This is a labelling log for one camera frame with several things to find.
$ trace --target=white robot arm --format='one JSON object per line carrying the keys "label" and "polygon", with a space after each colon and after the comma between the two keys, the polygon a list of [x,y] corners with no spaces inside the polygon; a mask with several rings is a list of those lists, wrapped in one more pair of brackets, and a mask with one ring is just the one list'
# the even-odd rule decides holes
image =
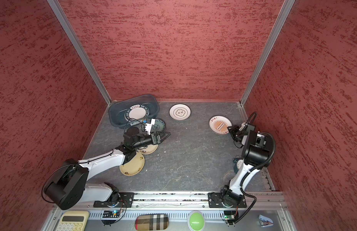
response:
{"label": "white robot arm", "polygon": [[233,224],[241,220],[257,201],[255,196],[245,192],[245,188],[257,172],[271,163],[276,150],[273,136],[269,133],[257,133],[254,128],[253,125],[249,124],[245,124],[242,129],[239,129],[239,127],[229,128],[234,141],[241,140],[243,147],[241,158],[244,162],[236,176],[230,180],[229,185],[224,186],[221,194],[222,204],[228,208],[237,207],[240,201],[245,201],[244,196],[254,199],[247,210],[236,217]]}
{"label": "white robot arm", "polygon": [[106,201],[107,206],[113,207],[119,200],[118,189],[115,186],[106,182],[104,184],[86,182],[98,173],[126,164],[136,155],[138,148],[160,144],[171,134],[149,133],[143,135],[137,127],[130,127],[123,134],[124,142],[110,152],[86,160],[64,161],[63,165],[50,176],[50,181],[44,185],[42,192],[62,210],[85,201]]}

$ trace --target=gray marble surface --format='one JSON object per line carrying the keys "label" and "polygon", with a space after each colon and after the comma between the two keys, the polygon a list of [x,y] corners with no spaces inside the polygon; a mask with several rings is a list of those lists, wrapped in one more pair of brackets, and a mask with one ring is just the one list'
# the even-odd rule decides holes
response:
{"label": "gray marble surface", "polygon": [[[236,103],[185,102],[191,115],[184,121],[175,121],[170,108],[180,102],[160,102],[159,118],[166,122],[165,131],[171,132],[158,149],[144,155],[145,165],[134,176],[123,175],[119,167],[104,171],[88,182],[110,182],[121,191],[146,190],[196,190],[219,191],[235,176],[232,159],[241,153],[234,146],[230,135],[217,135],[209,129],[208,122],[214,115],[229,118],[233,125],[240,125],[240,112]],[[109,152],[123,141],[123,129],[113,127],[106,114],[101,122],[85,158]],[[264,191],[260,173],[247,186],[248,191]]]}

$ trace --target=plate with sunburst pattern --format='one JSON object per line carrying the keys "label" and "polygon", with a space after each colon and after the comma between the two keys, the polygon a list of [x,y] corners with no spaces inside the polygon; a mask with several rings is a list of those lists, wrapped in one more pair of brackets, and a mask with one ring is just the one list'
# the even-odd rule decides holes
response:
{"label": "plate with sunburst pattern", "polygon": [[231,121],[224,116],[217,115],[209,120],[209,128],[219,135],[226,135],[228,133],[227,127],[231,126]]}

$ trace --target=ceramic plate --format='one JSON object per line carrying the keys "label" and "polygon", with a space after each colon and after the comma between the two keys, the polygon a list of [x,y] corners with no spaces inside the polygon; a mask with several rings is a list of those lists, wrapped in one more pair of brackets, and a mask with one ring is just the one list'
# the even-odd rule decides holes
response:
{"label": "ceramic plate", "polygon": [[148,145],[147,148],[144,148],[144,149],[138,149],[137,151],[142,153],[142,154],[150,154],[150,153],[153,153],[155,150],[157,150],[158,148],[158,145]]}
{"label": "ceramic plate", "polygon": [[119,170],[121,170],[121,173],[123,173],[123,175],[133,176],[139,173],[141,169],[143,169],[144,164],[145,158],[143,154],[136,152],[136,155],[134,156],[134,158],[132,158],[132,160],[130,160],[130,162],[119,166]]}
{"label": "ceramic plate", "polygon": [[243,165],[243,163],[244,163],[244,160],[243,160],[243,159],[238,160],[238,161],[236,162],[236,167],[237,167],[238,169],[240,169],[241,166]]}
{"label": "ceramic plate", "polygon": [[231,127],[231,121],[224,116],[214,116],[209,120],[209,128],[216,134],[226,135],[227,127]]}
{"label": "ceramic plate", "polygon": [[155,120],[156,121],[152,126],[151,132],[163,132],[166,128],[166,123],[160,118],[156,118]]}
{"label": "ceramic plate", "polygon": [[129,119],[141,119],[149,115],[149,109],[142,105],[136,104],[127,109],[125,112],[125,119],[128,121]]}
{"label": "ceramic plate", "polygon": [[183,121],[189,118],[191,110],[185,104],[173,105],[170,109],[170,116],[176,121]]}

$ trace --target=calculator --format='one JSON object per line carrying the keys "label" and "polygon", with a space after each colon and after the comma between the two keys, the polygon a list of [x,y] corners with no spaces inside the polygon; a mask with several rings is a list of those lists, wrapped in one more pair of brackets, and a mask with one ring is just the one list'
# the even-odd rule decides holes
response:
{"label": "calculator", "polygon": [[56,231],[83,231],[88,219],[88,211],[66,211],[59,221]]}

